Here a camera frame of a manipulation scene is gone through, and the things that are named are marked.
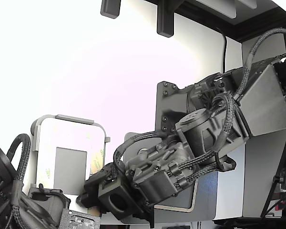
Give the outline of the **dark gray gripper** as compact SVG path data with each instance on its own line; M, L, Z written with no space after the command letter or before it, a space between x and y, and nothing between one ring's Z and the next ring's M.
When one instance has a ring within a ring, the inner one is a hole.
M91 175L84 182L86 192L76 198L76 203L83 208L99 207L101 203L104 208L111 212L118 220L130 215L142 213L137 203L137 198L128 180L122 175L110 174L99 185L97 192L90 193L100 182L100 173Z

